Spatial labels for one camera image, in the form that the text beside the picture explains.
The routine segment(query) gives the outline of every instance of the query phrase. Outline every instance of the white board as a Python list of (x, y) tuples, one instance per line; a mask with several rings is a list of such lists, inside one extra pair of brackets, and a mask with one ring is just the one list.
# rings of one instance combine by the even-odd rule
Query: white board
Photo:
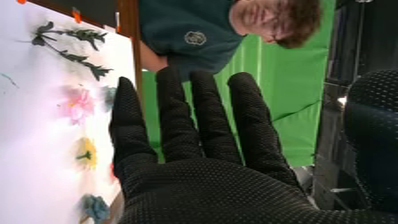
[[(136, 81), (132, 41), (109, 33), (97, 52), (88, 42), (50, 35), (59, 50), (90, 56), (93, 64), (114, 69), (98, 82), (90, 69), (31, 41), (49, 21), (58, 29), (100, 29), (31, 3), (2, 0), (0, 7), (0, 223), (70, 224), (81, 220), (82, 196), (102, 196), (111, 204), (120, 193), (111, 178), (111, 112), (102, 87), (118, 86), (120, 76)], [(61, 116), (70, 88), (86, 88), (97, 102), (84, 125)], [(82, 137), (95, 140), (98, 148), (95, 170), (84, 169), (75, 159)]]

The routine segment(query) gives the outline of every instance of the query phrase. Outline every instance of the black glove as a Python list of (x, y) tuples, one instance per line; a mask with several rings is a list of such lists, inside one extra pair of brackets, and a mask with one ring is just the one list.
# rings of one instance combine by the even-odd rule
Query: black glove
[(161, 71), (157, 82), (166, 164), (157, 164), (127, 78), (120, 80), (116, 94), (111, 136), (125, 193), (122, 223), (398, 223), (395, 215), (321, 211), (310, 204), (281, 155), (271, 112), (251, 75), (241, 73), (230, 80), (244, 161), (214, 76), (193, 74), (200, 133), (171, 68)]

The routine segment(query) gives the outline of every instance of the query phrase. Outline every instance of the yellow flower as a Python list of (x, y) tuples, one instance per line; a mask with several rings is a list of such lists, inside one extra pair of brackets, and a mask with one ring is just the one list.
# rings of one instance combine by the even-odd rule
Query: yellow flower
[(77, 160), (81, 160), (91, 169), (97, 169), (97, 146), (90, 138), (82, 139), (82, 150)]

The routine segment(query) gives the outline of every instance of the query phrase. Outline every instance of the hair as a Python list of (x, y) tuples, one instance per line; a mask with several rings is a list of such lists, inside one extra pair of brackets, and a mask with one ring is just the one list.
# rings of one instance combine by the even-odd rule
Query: hair
[(321, 29), (324, 15), (321, 0), (290, 0), (287, 14), (292, 35), (278, 40), (278, 45), (283, 48), (292, 49), (303, 47), (310, 37)]

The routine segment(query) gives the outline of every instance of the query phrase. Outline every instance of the finger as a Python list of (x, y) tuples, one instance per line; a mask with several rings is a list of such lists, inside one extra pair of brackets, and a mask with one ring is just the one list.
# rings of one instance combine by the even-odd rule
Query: finger
[(281, 142), (271, 121), (271, 110), (251, 74), (230, 79), (232, 103), (248, 167), (299, 187), (296, 173), (281, 154)]
[(242, 164), (214, 75), (207, 72), (194, 72), (191, 80), (198, 126), (207, 157)]
[(155, 163), (157, 153), (150, 147), (141, 102), (134, 84), (125, 77), (120, 78), (109, 131), (116, 149), (116, 167), (132, 156), (141, 158), (141, 163)]
[(203, 151), (180, 76), (173, 68), (159, 72), (157, 82), (162, 150), (166, 162), (171, 162), (203, 157)]

